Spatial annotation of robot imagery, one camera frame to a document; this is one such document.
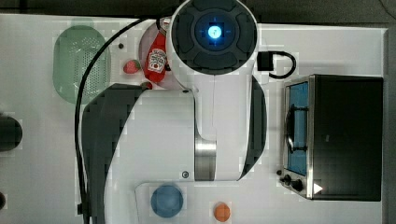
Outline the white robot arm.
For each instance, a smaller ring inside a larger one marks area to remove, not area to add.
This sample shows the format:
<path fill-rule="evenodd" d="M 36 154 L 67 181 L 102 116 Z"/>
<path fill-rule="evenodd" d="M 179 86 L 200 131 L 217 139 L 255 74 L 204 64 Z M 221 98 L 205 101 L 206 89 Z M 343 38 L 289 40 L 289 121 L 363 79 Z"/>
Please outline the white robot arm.
<path fill-rule="evenodd" d="M 158 90 L 113 84 L 84 108 L 81 143 L 90 224 L 199 224 L 207 191 L 242 179 L 260 158 L 266 104 L 257 22 L 240 0 L 186 0 L 148 66 Z"/>

